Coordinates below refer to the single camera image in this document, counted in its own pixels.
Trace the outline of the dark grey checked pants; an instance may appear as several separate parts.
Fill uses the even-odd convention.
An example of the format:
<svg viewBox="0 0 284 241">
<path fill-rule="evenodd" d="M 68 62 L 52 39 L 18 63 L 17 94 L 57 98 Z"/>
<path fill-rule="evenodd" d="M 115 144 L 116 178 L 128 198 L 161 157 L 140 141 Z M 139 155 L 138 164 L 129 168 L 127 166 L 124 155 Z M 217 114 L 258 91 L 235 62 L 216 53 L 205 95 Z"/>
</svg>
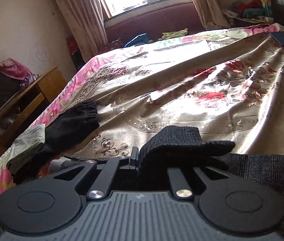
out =
<svg viewBox="0 0 284 241">
<path fill-rule="evenodd" d="M 284 156 L 241 155 L 232 141 L 204 141 L 195 127 L 169 126 L 139 149 L 135 180 L 88 200 L 110 159 L 75 159 L 63 177 L 79 179 L 63 193 L 72 240 L 284 240 Z M 180 168 L 194 194 L 172 196 L 167 169 Z"/>
</svg>

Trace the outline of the black folded garment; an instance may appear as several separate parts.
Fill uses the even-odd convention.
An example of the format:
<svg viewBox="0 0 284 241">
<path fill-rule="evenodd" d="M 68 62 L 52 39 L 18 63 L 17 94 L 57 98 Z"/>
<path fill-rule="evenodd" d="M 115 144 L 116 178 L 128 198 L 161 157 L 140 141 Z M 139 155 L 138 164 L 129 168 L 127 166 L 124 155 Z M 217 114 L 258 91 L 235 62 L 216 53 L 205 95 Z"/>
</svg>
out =
<svg viewBox="0 0 284 241">
<path fill-rule="evenodd" d="M 40 169 L 55 156 L 81 143 L 99 128 L 97 103 L 86 100 L 60 114 L 45 128 L 45 142 L 18 154 L 7 163 L 16 185 L 37 178 Z"/>
</svg>

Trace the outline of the green striped folded garment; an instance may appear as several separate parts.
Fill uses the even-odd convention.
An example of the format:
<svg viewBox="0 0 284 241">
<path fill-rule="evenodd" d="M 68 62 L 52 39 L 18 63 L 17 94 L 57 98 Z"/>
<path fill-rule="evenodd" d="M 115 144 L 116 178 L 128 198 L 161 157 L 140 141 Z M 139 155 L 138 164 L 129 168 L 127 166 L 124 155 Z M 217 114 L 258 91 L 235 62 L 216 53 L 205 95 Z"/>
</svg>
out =
<svg viewBox="0 0 284 241">
<path fill-rule="evenodd" d="M 19 135 L 8 149 L 9 161 L 7 167 L 13 164 L 21 165 L 26 162 L 45 145 L 45 124 L 37 124 L 27 128 Z"/>
</svg>

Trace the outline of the wooden bedside desk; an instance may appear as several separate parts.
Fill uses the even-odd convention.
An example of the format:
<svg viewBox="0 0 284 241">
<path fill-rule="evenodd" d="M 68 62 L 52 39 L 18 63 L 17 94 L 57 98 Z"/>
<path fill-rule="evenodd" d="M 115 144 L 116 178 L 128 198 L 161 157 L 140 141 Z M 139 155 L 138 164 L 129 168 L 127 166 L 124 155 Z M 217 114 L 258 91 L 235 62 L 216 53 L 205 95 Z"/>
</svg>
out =
<svg viewBox="0 0 284 241">
<path fill-rule="evenodd" d="M 0 109 L 0 156 L 65 86 L 61 71 L 54 67 L 3 105 Z"/>
</svg>

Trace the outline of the floral satin bedspread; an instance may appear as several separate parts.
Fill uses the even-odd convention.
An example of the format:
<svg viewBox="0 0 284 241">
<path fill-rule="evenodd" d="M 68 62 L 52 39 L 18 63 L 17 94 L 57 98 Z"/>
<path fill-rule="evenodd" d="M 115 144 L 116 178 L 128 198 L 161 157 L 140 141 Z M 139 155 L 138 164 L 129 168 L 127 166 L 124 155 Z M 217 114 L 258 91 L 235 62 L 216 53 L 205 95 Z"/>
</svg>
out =
<svg viewBox="0 0 284 241">
<path fill-rule="evenodd" d="M 282 30 L 206 31 L 97 55 L 31 124 L 90 99 L 100 126 L 66 156 L 126 156 L 169 125 L 231 140 L 235 153 L 284 154 L 284 46 L 270 35 Z"/>
</svg>

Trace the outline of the blue item on bench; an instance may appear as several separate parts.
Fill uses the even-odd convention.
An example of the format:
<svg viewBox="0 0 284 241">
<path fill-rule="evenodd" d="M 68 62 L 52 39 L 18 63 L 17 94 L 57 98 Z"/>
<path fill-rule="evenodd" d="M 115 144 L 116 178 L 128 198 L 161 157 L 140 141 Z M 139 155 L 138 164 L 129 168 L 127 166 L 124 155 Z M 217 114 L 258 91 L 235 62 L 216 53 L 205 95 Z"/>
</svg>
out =
<svg viewBox="0 0 284 241">
<path fill-rule="evenodd" d="M 135 38 L 131 39 L 131 41 L 127 42 L 124 48 L 132 47 L 132 46 L 140 46 L 144 44 L 151 44 L 154 41 L 148 37 L 146 33 L 139 34 Z"/>
</svg>

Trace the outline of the pink cloth covered television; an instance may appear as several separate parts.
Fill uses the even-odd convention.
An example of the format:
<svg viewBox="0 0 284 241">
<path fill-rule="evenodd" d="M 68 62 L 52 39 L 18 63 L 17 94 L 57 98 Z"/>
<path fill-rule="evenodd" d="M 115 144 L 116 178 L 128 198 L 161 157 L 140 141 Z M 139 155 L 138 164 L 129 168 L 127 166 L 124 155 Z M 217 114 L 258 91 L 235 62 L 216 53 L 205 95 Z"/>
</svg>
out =
<svg viewBox="0 0 284 241">
<path fill-rule="evenodd" d="M 0 109 L 16 93 L 24 91 L 39 78 L 18 61 L 8 58 L 0 62 Z"/>
</svg>

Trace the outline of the maroon window bench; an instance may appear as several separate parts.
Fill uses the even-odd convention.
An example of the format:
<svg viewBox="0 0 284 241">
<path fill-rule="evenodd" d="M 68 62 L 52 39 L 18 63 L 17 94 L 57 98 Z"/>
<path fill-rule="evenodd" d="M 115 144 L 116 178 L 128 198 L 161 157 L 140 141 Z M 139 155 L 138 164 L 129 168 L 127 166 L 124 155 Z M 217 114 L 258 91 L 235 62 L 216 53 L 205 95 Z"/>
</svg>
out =
<svg viewBox="0 0 284 241">
<path fill-rule="evenodd" d="M 148 38 L 156 41 L 162 37 L 163 33 L 183 29 L 187 29 L 188 34 L 205 30 L 193 3 L 172 5 L 105 27 L 108 41 L 113 42 L 119 39 L 123 45 L 139 34 L 145 33 Z"/>
</svg>

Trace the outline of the yellow green cloth on bench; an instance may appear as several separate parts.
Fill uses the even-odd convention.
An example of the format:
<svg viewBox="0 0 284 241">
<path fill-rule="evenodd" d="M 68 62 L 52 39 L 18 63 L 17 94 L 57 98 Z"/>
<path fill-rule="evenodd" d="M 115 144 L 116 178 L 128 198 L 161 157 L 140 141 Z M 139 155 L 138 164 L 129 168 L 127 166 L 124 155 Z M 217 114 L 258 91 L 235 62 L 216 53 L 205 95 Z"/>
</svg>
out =
<svg viewBox="0 0 284 241">
<path fill-rule="evenodd" d="M 158 39 L 158 41 L 173 39 L 173 38 L 180 38 L 180 37 L 186 36 L 187 34 L 188 34 L 187 28 L 182 29 L 180 31 L 165 32 L 165 33 L 162 33 L 162 36 Z"/>
</svg>

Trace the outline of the left beige curtain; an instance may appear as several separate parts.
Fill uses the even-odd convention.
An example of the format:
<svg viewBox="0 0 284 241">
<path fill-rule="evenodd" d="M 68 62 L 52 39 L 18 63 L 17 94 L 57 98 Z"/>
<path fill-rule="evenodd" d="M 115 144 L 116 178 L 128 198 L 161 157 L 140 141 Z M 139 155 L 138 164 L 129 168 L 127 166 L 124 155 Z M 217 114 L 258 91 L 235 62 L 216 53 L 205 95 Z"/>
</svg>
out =
<svg viewBox="0 0 284 241">
<path fill-rule="evenodd" d="M 108 43 L 100 0 L 56 0 L 82 58 L 88 62 Z"/>
</svg>

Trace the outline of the beige curtain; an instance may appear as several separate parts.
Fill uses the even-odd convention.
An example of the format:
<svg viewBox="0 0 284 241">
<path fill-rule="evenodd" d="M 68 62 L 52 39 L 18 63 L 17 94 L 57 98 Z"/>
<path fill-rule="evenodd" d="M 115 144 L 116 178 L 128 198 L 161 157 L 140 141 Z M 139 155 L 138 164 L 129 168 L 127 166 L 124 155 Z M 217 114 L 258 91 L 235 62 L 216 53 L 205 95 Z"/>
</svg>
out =
<svg viewBox="0 0 284 241">
<path fill-rule="evenodd" d="M 56 0 L 82 58 L 88 62 L 108 43 L 100 0 Z"/>
<path fill-rule="evenodd" d="M 230 28 L 218 0 L 192 0 L 206 30 Z"/>
</svg>

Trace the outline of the right beige curtain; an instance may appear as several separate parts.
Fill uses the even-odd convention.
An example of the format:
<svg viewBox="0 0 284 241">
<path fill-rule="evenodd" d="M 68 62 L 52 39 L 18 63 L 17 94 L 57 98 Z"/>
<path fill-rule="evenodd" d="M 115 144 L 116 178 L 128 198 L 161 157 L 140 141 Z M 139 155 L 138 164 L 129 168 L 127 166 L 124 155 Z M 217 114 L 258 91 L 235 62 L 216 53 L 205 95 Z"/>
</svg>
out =
<svg viewBox="0 0 284 241">
<path fill-rule="evenodd" d="M 206 30 L 230 28 L 218 0 L 192 0 Z"/>
</svg>

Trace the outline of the clothes pile on nightstand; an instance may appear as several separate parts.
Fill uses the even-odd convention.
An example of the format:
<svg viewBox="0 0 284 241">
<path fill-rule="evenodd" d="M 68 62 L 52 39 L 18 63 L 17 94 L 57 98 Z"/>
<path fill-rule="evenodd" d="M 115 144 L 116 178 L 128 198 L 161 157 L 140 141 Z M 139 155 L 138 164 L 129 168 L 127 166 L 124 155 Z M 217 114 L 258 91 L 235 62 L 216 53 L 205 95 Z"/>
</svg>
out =
<svg viewBox="0 0 284 241">
<path fill-rule="evenodd" d="M 274 23 L 272 11 L 264 8 L 260 0 L 252 0 L 249 3 L 236 1 L 229 8 L 223 9 L 222 12 L 231 27 Z"/>
</svg>

